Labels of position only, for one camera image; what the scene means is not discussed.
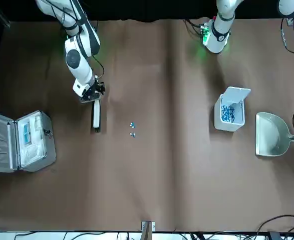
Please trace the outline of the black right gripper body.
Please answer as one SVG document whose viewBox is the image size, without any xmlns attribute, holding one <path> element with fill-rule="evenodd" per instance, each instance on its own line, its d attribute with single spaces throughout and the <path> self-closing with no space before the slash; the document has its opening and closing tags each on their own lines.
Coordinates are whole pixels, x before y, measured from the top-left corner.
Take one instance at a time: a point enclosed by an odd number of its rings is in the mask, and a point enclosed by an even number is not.
<svg viewBox="0 0 294 240">
<path fill-rule="evenodd" d="M 94 84 L 79 98 L 81 103 L 89 103 L 100 100 L 105 93 L 104 82 L 95 80 Z"/>
</svg>

